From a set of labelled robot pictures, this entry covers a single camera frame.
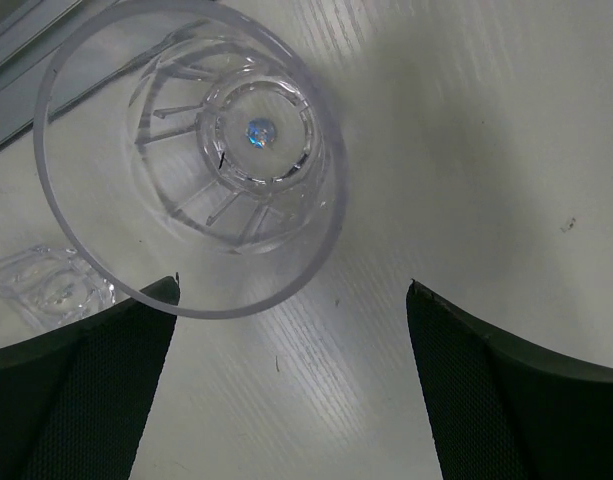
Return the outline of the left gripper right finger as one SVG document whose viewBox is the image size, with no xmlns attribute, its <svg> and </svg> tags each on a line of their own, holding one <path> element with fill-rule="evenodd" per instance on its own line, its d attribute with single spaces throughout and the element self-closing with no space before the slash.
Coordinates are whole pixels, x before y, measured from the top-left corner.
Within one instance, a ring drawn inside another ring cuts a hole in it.
<svg viewBox="0 0 613 480">
<path fill-rule="evenodd" d="M 409 335 L 445 479 L 613 479 L 613 368 L 538 346 L 423 284 Z"/>
</svg>

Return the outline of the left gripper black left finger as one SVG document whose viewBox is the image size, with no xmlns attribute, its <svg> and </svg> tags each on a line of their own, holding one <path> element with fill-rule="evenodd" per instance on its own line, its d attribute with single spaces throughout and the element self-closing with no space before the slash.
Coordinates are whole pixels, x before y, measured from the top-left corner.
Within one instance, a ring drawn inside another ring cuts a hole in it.
<svg viewBox="0 0 613 480">
<path fill-rule="evenodd" d="M 0 479 L 127 479 L 176 316 L 128 299 L 0 348 Z"/>
</svg>

